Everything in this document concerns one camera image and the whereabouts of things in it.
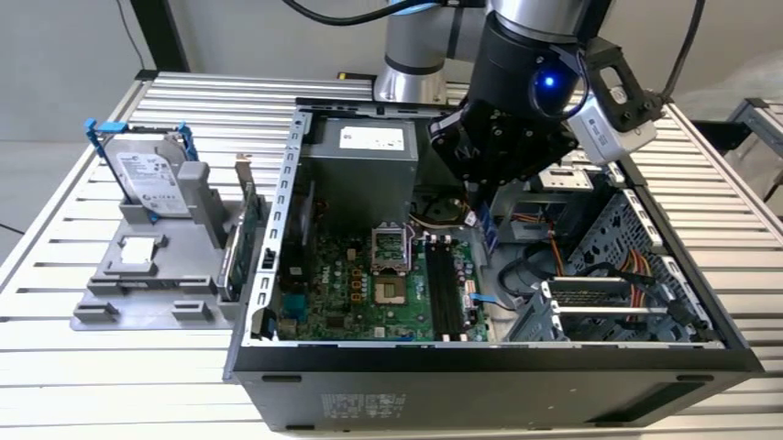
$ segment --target orange wire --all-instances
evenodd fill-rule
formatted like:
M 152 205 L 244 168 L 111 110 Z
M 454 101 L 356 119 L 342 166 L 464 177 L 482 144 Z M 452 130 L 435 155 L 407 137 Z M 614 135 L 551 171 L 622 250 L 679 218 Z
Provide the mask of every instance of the orange wire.
M 550 222 L 550 244 L 552 245 L 552 253 L 555 258 L 555 269 L 554 271 L 558 274 L 558 277 L 562 277 L 566 271 L 563 270 L 563 259 L 560 258 L 560 251 L 558 250 L 558 245 L 554 241 L 554 223 Z
M 639 269 L 642 268 L 642 262 L 639 261 L 639 251 L 634 249 L 631 250 L 631 253 L 634 255 L 634 273 L 639 273 Z M 634 288 L 634 290 L 636 291 L 636 302 L 634 304 L 634 307 L 639 307 L 642 305 L 642 293 L 636 288 Z
M 642 252 L 636 251 L 636 253 L 639 255 L 639 260 L 642 261 L 642 263 L 644 265 L 644 275 L 647 275 L 648 277 L 652 277 L 652 269 L 650 268 L 650 262 L 647 261 L 647 258 L 644 258 L 644 255 L 642 255 Z M 644 292 L 642 292 L 642 298 L 639 299 L 639 306 L 640 307 L 643 306 L 643 302 L 644 302 Z
M 638 261 L 636 261 L 636 250 L 635 249 L 630 249 L 628 250 L 628 256 L 626 258 L 626 264 L 623 264 L 623 270 L 626 270 L 632 263 L 632 273 L 636 273 L 638 270 Z M 630 301 L 630 307 L 638 307 L 638 302 L 639 302 L 639 293 L 636 292 L 636 287 L 631 284 L 631 301 Z M 636 316 L 627 316 L 626 321 L 632 322 L 636 321 Z
M 530 222 L 530 223 L 543 223 L 539 220 L 539 218 L 535 217 L 534 215 L 528 215 L 528 214 L 514 214 L 512 217 L 516 220 L 523 220 L 523 221 Z

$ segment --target green circuit board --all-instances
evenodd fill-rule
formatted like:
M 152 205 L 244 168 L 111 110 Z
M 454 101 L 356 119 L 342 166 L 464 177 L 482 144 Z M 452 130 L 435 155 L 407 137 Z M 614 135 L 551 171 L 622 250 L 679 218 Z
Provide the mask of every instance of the green circuit board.
M 282 327 L 282 336 L 296 340 L 434 341 L 423 243 L 411 247 L 411 271 L 404 277 L 371 271 L 371 239 L 322 236 L 312 261 L 314 279 L 304 314 Z M 455 263 L 472 264 L 470 246 L 452 247 Z M 466 276 L 475 281 L 475 274 Z M 454 293 L 460 299 L 464 287 Z M 478 322 L 466 329 L 467 340 L 486 341 L 480 309 Z

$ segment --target robotic arm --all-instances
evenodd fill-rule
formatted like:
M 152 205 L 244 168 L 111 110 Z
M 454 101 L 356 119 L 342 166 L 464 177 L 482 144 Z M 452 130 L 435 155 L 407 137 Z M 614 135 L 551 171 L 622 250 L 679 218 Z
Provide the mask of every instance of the robotic arm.
M 406 65 L 387 53 L 387 72 L 376 88 L 391 86 L 394 93 L 376 90 L 375 95 L 391 101 L 436 104 L 444 98 L 444 82 L 438 76 L 443 59 L 438 59 L 432 44 L 422 41 L 418 45 L 410 34 L 422 28 L 427 11 L 438 5 L 458 9 L 486 6 L 466 99 L 452 114 L 430 125 L 432 147 L 456 179 L 466 183 L 472 209 L 492 199 L 499 186 L 514 179 L 530 179 L 578 144 L 590 160 L 603 165 L 655 138 L 654 121 L 671 97 L 704 7 L 704 0 L 696 0 L 672 76 L 663 93 L 652 93 L 642 89 L 620 48 L 599 37 L 612 0 L 391 0 L 383 10 L 350 18 L 320 16 L 294 0 L 283 1 L 332 26 L 366 23 L 390 14 L 418 16 L 403 32 L 392 33 L 395 27 L 390 27 L 390 39 L 407 42 L 407 61 L 422 66 Z M 451 26 L 451 36 L 455 29 L 459 34 L 459 26 Z M 390 64 L 404 71 L 388 75 Z M 582 97 L 568 107 L 579 81 Z

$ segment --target white label sticker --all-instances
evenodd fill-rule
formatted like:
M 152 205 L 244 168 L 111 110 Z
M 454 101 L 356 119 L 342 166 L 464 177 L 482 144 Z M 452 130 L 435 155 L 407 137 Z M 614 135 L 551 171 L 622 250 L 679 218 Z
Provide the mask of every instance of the white label sticker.
M 472 211 L 470 213 L 467 213 L 466 216 L 466 225 L 468 226 L 475 226 L 476 225 L 476 213 L 474 213 Z
M 340 130 L 342 149 L 406 150 L 403 128 L 376 126 L 344 126 Z
M 188 215 L 170 163 L 156 154 L 118 153 L 123 174 L 142 205 L 159 215 Z

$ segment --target white label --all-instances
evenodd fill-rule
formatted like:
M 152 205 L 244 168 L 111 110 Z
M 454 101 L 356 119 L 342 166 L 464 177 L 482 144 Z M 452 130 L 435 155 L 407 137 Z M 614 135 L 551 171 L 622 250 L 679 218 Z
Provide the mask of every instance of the white label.
M 467 213 L 466 216 L 466 225 L 468 226 L 475 226 L 476 225 L 476 213 L 474 213 L 472 211 L 470 213 Z
M 116 154 L 123 174 L 142 205 L 159 215 L 188 215 L 171 166 L 156 154 Z
M 596 146 L 603 149 L 610 145 L 610 139 L 607 138 L 607 131 L 610 130 L 606 121 L 600 117 L 599 110 L 591 107 L 590 112 L 584 112 L 584 119 L 587 120 L 587 133 L 596 143 Z
M 344 126 L 340 130 L 342 149 L 406 150 L 403 128 Z

